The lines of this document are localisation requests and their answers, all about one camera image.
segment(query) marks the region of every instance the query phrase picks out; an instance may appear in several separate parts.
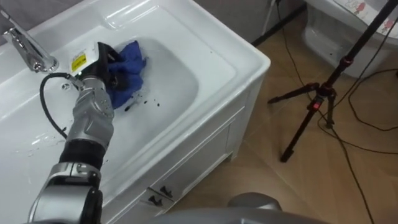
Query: black cable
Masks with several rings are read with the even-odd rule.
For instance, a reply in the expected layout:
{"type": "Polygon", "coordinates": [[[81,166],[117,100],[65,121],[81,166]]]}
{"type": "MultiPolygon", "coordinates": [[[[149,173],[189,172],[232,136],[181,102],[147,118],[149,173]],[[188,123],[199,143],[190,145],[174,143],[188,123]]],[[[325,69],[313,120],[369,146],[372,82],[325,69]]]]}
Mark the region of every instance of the black cable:
{"type": "MultiPolygon", "coordinates": [[[[279,19],[280,19],[279,4],[277,4],[277,12],[278,12],[278,17],[279,17],[279,19]]],[[[382,48],[382,46],[384,45],[385,41],[387,40],[389,34],[391,33],[391,30],[394,28],[394,26],[396,25],[397,22],[398,22],[398,18],[395,20],[393,26],[390,28],[390,30],[389,30],[389,32],[387,33],[387,35],[384,37],[384,39],[383,39],[382,43],[380,44],[379,48],[376,50],[376,53],[373,55],[373,58],[372,58],[372,59],[369,61],[369,63],[365,66],[364,70],[362,71],[362,73],[360,74],[360,76],[358,77],[358,79],[354,82],[354,84],[351,86],[351,88],[344,94],[344,96],[341,98],[341,100],[340,100],[339,102],[337,102],[337,104],[334,105],[333,109],[335,109],[336,106],[338,106],[338,105],[344,100],[344,98],[345,98],[345,97],[349,94],[349,92],[354,88],[355,84],[357,84],[357,82],[359,82],[359,80],[360,80],[361,77],[364,75],[364,73],[366,72],[366,70],[368,69],[368,67],[370,66],[370,64],[371,64],[371,63],[373,62],[373,60],[377,57],[379,51],[381,50],[381,48],[382,48]]],[[[288,54],[289,54],[289,56],[290,56],[290,59],[291,59],[292,62],[293,62],[293,65],[294,65],[294,67],[295,67],[295,71],[296,71],[296,73],[297,73],[297,75],[298,75],[298,79],[300,80],[300,82],[302,83],[302,85],[305,85],[304,82],[303,82],[302,79],[301,79],[300,73],[299,73],[299,71],[298,71],[298,69],[297,69],[297,66],[296,66],[296,64],[295,64],[295,61],[294,61],[294,59],[293,59],[293,56],[292,56],[292,54],[290,53],[290,50],[289,50],[289,48],[288,48],[288,46],[287,46],[287,39],[286,39],[286,36],[285,36],[284,28],[282,28],[282,34],[283,34],[284,40],[285,40],[285,47],[286,47],[287,52],[288,52],[288,54]]],[[[318,112],[319,112],[320,115],[321,115],[321,118],[318,120],[318,126],[319,126],[323,131],[325,131],[325,130],[320,126],[320,123],[319,123],[319,122],[320,122],[321,119],[324,119],[325,121],[327,121],[327,119],[325,118],[325,114],[322,114],[321,111],[318,111],[318,112]]],[[[353,169],[353,167],[352,167],[352,164],[351,164],[351,161],[350,161],[349,155],[348,155],[348,150],[347,150],[347,148],[346,148],[345,145],[344,145],[344,143],[345,143],[346,141],[344,141],[344,140],[342,140],[342,139],[340,138],[340,136],[337,134],[336,130],[335,130],[333,127],[331,128],[331,130],[333,131],[333,134],[335,135],[335,138],[338,140],[338,142],[339,142],[340,145],[341,145],[341,148],[343,149],[343,152],[344,152],[346,161],[347,161],[347,163],[348,163],[349,170],[350,170],[350,172],[351,172],[351,174],[352,174],[352,176],[353,176],[353,178],[354,178],[354,181],[355,181],[355,183],[356,183],[356,185],[357,185],[357,187],[358,187],[358,190],[359,190],[359,192],[360,192],[360,194],[361,194],[361,196],[362,196],[362,200],[363,200],[363,202],[364,202],[364,205],[365,205],[365,208],[366,208],[366,212],[368,213],[368,216],[369,216],[369,219],[371,220],[371,223],[374,223],[374,219],[373,219],[372,213],[371,213],[371,211],[370,211],[370,209],[369,209],[368,201],[366,200],[366,197],[365,197],[364,192],[363,192],[363,190],[362,190],[361,184],[359,183],[359,181],[358,181],[358,179],[357,179],[357,177],[356,177],[356,174],[355,174],[355,172],[354,172],[354,169],[353,169]]]]}
{"type": "Polygon", "coordinates": [[[317,122],[317,124],[318,124],[318,127],[324,132],[324,133],[326,133],[326,134],[328,134],[329,136],[331,136],[331,137],[333,137],[333,138],[335,138],[335,139],[337,139],[337,140],[339,140],[339,141],[342,141],[343,143],[345,143],[345,144],[349,144],[350,146],[354,146],[354,147],[357,147],[358,149],[361,149],[361,150],[364,150],[364,151],[368,151],[368,152],[373,152],[373,153],[378,153],[378,154],[387,154],[387,155],[398,155],[398,152],[381,152],[381,151],[375,151],[375,150],[372,150],[372,149],[366,149],[366,148],[364,148],[364,147],[361,147],[361,146],[357,146],[357,145],[355,145],[355,144],[353,144],[353,143],[350,143],[350,142],[348,142],[348,141],[345,141],[345,140],[343,140],[343,139],[338,139],[336,136],[334,136],[334,135],[332,135],[331,133],[329,133],[327,130],[325,130],[322,126],[321,126],[321,123],[320,123],[320,119],[318,120],[318,122],[317,122]]]}
{"type": "Polygon", "coordinates": [[[56,122],[52,119],[51,114],[49,112],[49,109],[47,108],[47,105],[45,103],[45,99],[44,99],[44,86],[47,83],[47,81],[50,78],[66,78],[69,79],[70,75],[67,73],[52,73],[47,75],[46,77],[43,78],[42,83],[40,84],[40,89],[39,89],[39,93],[40,93],[40,102],[42,104],[45,116],[47,117],[47,119],[50,121],[51,125],[55,128],[55,130],[58,131],[58,133],[60,133],[60,135],[62,135],[62,137],[64,137],[65,139],[68,137],[63,131],[62,129],[60,129],[60,127],[56,124],[56,122]]]}
{"type": "Polygon", "coordinates": [[[368,77],[362,79],[360,82],[358,82],[358,84],[355,86],[355,88],[353,89],[353,91],[348,95],[348,103],[349,103],[349,106],[351,107],[351,109],[352,109],[352,111],[353,111],[353,113],[354,113],[354,116],[355,116],[356,120],[359,121],[360,123],[363,123],[363,124],[365,124],[365,125],[368,125],[368,126],[370,126],[370,127],[372,127],[372,128],[375,128],[375,129],[377,129],[377,130],[379,130],[379,131],[392,131],[392,130],[394,130],[394,129],[398,129],[398,126],[395,126],[395,127],[392,127],[392,128],[386,128],[386,129],[384,129],[384,128],[379,128],[379,127],[377,127],[377,126],[375,126],[375,125],[373,125],[373,124],[370,124],[370,123],[367,123],[367,122],[363,121],[361,118],[359,118],[359,116],[358,116],[358,114],[357,114],[357,112],[356,112],[356,110],[355,110],[355,108],[354,108],[354,105],[353,105],[353,103],[351,102],[351,97],[354,95],[354,93],[355,93],[355,91],[358,89],[358,87],[359,87],[363,82],[365,82],[366,80],[369,80],[371,77],[373,77],[373,76],[375,76],[375,75],[377,75],[377,74],[384,73],[384,72],[392,72],[392,71],[398,71],[398,68],[386,69],[386,70],[383,70],[383,71],[379,71],[379,72],[373,73],[372,75],[370,75],[370,76],[368,76],[368,77]]]}
{"type": "Polygon", "coordinates": [[[376,50],[376,52],[374,53],[372,59],[369,61],[369,63],[365,66],[365,68],[363,69],[363,71],[361,72],[361,74],[359,75],[359,77],[355,80],[355,82],[351,85],[351,87],[347,90],[347,92],[343,95],[343,97],[341,97],[341,99],[339,100],[339,102],[337,102],[335,104],[335,106],[332,109],[335,109],[346,97],[347,95],[351,92],[351,90],[355,87],[355,85],[360,81],[360,79],[362,78],[362,76],[365,74],[366,70],[369,68],[369,66],[372,64],[372,62],[374,61],[374,59],[377,57],[377,55],[379,54],[380,50],[382,49],[382,47],[384,46],[384,44],[386,43],[386,40],[388,38],[388,36],[390,35],[391,31],[393,30],[394,26],[397,24],[398,22],[398,17],[397,19],[394,21],[394,24],[392,25],[392,27],[388,30],[387,34],[384,36],[383,41],[381,42],[379,48],[376,50]]]}

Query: white sink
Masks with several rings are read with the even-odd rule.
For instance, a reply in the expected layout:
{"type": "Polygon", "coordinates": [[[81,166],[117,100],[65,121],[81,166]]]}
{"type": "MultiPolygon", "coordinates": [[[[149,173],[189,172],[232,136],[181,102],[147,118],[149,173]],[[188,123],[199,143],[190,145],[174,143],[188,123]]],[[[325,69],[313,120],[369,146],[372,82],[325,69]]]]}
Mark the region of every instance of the white sink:
{"type": "MultiPolygon", "coordinates": [[[[228,104],[270,61],[193,1],[86,0],[30,31],[60,61],[104,42],[121,50],[138,40],[147,66],[131,109],[116,111],[114,137],[101,170],[108,203],[228,104]]],[[[10,44],[0,47],[0,220],[24,223],[58,162],[64,140],[40,106],[43,74],[30,72],[10,44]]],[[[58,125],[69,128],[77,92],[50,80],[45,97],[58,125]]]]}

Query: sink cabinet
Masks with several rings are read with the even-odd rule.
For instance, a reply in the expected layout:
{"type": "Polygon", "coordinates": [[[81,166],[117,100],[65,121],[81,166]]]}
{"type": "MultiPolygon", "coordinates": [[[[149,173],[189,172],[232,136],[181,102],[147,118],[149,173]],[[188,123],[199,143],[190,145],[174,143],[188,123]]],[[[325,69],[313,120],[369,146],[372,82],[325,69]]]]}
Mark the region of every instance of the sink cabinet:
{"type": "Polygon", "coordinates": [[[261,82],[238,96],[104,207],[103,223],[145,223],[165,213],[241,144],[261,82]]]}

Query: tripod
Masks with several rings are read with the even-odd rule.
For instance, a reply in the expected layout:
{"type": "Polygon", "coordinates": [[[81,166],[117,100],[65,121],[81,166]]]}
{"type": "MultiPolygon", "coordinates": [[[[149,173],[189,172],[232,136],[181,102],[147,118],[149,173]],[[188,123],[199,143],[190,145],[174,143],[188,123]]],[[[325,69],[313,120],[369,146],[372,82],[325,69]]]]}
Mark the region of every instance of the tripod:
{"type": "Polygon", "coordinates": [[[383,22],[388,18],[389,14],[396,8],[398,5],[398,0],[388,0],[386,5],[381,9],[379,14],[374,18],[372,23],[368,26],[362,36],[358,39],[357,43],[353,46],[353,48],[348,52],[346,56],[344,56],[339,65],[336,67],[335,71],[330,75],[329,79],[320,85],[319,83],[309,83],[305,86],[293,90],[289,93],[284,94],[283,96],[277,96],[268,101],[268,104],[277,103],[281,100],[286,100],[289,98],[293,98],[295,96],[299,96],[302,94],[310,93],[312,91],[316,92],[316,96],[311,101],[311,103],[307,106],[308,113],[295,133],[293,139],[290,144],[287,146],[285,152],[280,158],[281,162],[287,162],[292,154],[294,153],[294,146],[297,144],[297,141],[300,139],[300,136],[305,131],[305,128],[308,126],[309,122],[313,118],[313,115],[319,110],[325,98],[328,100],[328,113],[326,119],[326,127],[332,128],[334,125],[333,121],[333,108],[335,104],[336,91],[333,88],[333,84],[340,77],[341,73],[343,73],[353,62],[355,56],[359,53],[359,51],[366,45],[369,39],[376,33],[377,29],[383,24],[383,22]]]}

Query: faucet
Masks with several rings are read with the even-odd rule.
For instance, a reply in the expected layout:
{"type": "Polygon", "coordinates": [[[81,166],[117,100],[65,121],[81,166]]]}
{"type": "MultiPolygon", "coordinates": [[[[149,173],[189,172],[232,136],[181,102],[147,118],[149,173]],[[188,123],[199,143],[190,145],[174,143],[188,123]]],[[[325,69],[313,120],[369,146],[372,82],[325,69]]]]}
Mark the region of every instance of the faucet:
{"type": "Polygon", "coordinates": [[[0,6],[0,34],[17,49],[33,72],[52,73],[58,68],[58,60],[47,53],[2,6],[0,6]]]}

